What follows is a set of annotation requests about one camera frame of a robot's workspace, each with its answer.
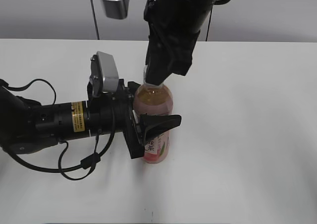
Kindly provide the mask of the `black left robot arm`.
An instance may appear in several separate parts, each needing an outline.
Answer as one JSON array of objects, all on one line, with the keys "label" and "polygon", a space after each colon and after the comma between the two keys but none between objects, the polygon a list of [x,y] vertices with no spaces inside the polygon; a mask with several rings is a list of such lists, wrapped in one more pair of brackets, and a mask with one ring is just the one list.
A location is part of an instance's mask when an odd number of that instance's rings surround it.
[{"label": "black left robot arm", "polygon": [[144,114],[135,118],[133,92],[138,87],[120,79],[113,93],[94,97],[93,87],[88,85],[86,101],[42,105],[17,96],[17,88],[1,81],[0,143],[16,154],[31,154],[60,141],[121,132],[130,157],[140,158],[146,143],[178,127],[181,116]]}]

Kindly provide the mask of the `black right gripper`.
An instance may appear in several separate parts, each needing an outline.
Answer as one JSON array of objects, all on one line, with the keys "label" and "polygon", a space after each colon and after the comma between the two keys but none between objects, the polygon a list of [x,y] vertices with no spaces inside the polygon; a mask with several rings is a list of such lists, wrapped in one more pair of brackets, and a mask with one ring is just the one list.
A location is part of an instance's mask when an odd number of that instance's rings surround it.
[{"label": "black right gripper", "polygon": [[148,83],[159,85],[172,74],[185,76],[200,33],[200,0],[147,0]]}]

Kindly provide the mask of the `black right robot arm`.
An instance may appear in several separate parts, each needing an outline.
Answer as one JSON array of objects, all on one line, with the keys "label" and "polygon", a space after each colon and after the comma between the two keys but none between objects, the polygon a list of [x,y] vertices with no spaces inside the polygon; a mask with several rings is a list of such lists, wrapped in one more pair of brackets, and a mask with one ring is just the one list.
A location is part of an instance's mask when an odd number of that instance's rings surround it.
[{"label": "black right robot arm", "polygon": [[146,83],[159,85],[171,74],[186,75],[201,27],[216,0],[148,0]]}]

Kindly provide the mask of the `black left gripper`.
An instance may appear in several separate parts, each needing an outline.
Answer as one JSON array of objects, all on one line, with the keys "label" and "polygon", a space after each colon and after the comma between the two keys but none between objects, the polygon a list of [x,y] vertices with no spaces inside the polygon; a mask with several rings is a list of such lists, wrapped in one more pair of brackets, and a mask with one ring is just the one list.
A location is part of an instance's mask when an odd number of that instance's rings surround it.
[{"label": "black left gripper", "polygon": [[139,126],[142,134],[137,131],[136,119],[133,115],[134,93],[141,84],[129,81],[127,86],[123,79],[119,79],[114,93],[102,93],[100,97],[93,97],[92,85],[87,85],[87,123],[92,136],[109,134],[106,146],[99,153],[103,156],[110,148],[114,135],[123,133],[130,157],[132,159],[144,156],[144,145],[159,135],[174,129],[181,124],[181,115],[140,115]]}]

